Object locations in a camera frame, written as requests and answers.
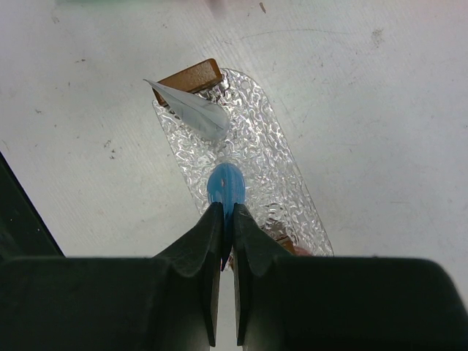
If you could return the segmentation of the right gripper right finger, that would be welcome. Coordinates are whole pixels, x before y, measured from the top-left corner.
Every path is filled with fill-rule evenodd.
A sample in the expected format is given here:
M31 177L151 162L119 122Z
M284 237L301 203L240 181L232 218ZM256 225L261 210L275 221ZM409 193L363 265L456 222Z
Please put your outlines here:
M233 212L237 342L244 350L465 350L467 310L430 260L288 252Z

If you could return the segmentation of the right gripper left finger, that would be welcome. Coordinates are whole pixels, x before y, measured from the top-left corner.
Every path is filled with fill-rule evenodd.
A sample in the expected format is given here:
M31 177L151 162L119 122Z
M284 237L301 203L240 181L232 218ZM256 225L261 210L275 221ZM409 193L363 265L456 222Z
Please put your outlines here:
M209 350L223 208L152 258L21 257L1 265L3 350Z

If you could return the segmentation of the clear glass tray wooden handles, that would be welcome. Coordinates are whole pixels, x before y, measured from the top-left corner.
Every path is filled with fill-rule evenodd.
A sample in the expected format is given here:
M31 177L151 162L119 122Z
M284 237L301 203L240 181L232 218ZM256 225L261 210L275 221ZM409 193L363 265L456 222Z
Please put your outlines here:
M208 208L208 178L221 163L232 163L246 184L246 207L272 238L289 238L311 256L333 249L309 190L277 121L268 95L246 73L221 69L222 80L198 92L230 117L220 141L202 139L168 107L152 105L199 213Z

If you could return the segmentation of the white toothpaste tube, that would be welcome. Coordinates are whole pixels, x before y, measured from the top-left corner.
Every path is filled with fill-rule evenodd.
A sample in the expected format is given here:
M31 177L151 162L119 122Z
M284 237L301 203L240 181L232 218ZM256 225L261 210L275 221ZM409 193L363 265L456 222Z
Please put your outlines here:
M228 112L220 105L208 99L144 79L157 92L167 106L154 101L158 118L175 116L200 137L207 140L221 140L227 136L230 128Z

